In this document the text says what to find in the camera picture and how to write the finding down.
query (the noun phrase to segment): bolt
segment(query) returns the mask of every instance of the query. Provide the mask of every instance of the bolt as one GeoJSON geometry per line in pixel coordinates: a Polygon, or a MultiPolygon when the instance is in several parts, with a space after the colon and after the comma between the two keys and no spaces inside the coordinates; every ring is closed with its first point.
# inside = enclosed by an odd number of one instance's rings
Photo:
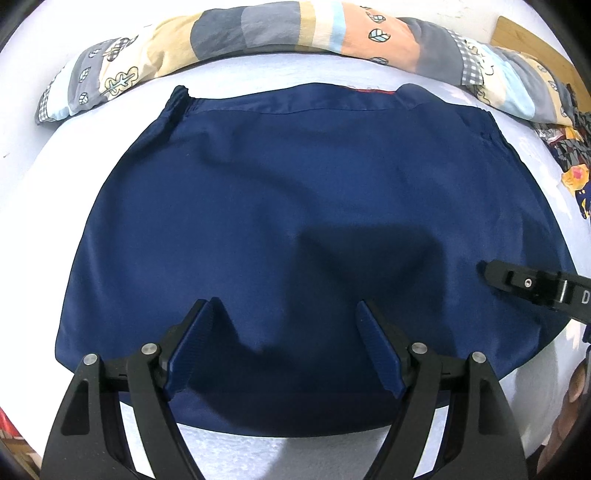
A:
{"type": "Polygon", "coordinates": [[[414,343],[411,348],[413,349],[413,352],[419,355],[427,353],[427,345],[421,342],[414,343]]]}
{"type": "Polygon", "coordinates": [[[146,343],[142,347],[142,353],[144,355],[152,355],[152,353],[156,353],[156,350],[158,350],[158,345],[155,343],[146,343]]]}
{"type": "Polygon", "coordinates": [[[96,361],[99,359],[96,353],[89,353],[83,358],[83,362],[85,365],[92,365],[95,364],[96,361]]]}
{"type": "Polygon", "coordinates": [[[483,364],[486,362],[486,355],[482,352],[474,352],[472,354],[472,360],[474,360],[477,364],[483,364]]]}

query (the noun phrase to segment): dark patterned cloth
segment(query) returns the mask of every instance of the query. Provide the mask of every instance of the dark patterned cloth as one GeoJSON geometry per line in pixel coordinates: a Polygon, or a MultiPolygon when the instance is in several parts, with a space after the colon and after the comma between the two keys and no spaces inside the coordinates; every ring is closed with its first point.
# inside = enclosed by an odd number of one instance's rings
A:
{"type": "Polygon", "coordinates": [[[536,124],[535,130],[562,168],[562,182],[577,200],[583,218],[591,218],[591,112],[579,111],[575,94],[567,85],[574,110],[574,128],[536,124]]]}

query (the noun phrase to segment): light blue stripe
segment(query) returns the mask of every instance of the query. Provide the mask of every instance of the light blue stripe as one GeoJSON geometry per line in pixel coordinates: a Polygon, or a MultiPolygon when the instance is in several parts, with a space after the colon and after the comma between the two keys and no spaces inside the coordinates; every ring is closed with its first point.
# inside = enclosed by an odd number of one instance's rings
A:
{"type": "Polygon", "coordinates": [[[345,31],[347,25],[345,24],[345,12],[343,11],[343,4],[341,2],[333,2],[333,29],[330,33],[329,50],[335,53],[340,53],[343,47],[343,40],[345,39],[345,31]]]}
{"type": "Polygon", "coordinates": [[[511,115],[525,118],[526,120],[533,119],[535,115],[535,104],[531,99],[530,94],[527,92],[525,85],[517,75],[517,72],[513,69],[511,64],[495,52],[493,52],[486,45],[480,45],[495,61],[497,65],[501,67],[501,72],[497,74],[503,75],[505,79],[505,102],[499,107],[499,110],[510,113],[511,115]]]}

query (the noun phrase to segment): navy blue skirt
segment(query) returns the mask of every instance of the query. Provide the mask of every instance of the navy blue skirt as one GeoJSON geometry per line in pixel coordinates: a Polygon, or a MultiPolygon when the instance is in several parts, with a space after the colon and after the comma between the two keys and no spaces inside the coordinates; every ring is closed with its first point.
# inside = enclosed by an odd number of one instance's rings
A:
{"type": "Polygon", "coordinates": [[[384,390],[355,323],[376,301],[412,342],[502,377],[567,319],[491,290],[500,260],[574,272],[552,211],[492,115],[423,88],[302,85],[189,97],[162,114],[100,190],[72,266],[56,358],[127,356],[195,300],[227,311],[178,422],[266,436],[383,426],[384,390]]]}

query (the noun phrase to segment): colorful patchwork fabric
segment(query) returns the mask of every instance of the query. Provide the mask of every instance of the colorful patchwork fabric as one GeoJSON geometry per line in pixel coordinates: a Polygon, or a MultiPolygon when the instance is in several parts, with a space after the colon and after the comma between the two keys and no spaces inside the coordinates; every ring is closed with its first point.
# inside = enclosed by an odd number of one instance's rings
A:
{"type": "Polygon", "coordinates": [[[280,51],[328,51],[374,61],[471,87],[483,102],[520,118],[572,126],[566,89],[535,59],[416,18],[324,1],[212,9],[93,45],[57,74],[35,120],[63,120],[204,60],[280,51]]]}
{"type": "Polygon", "coordinates": [[[533,126],[564,172],[562,183],[577,200],[583,218],[591,218],[591,112],[581,113],[574,92],[567,85],[573,105],[574,127],[533,126]]]}

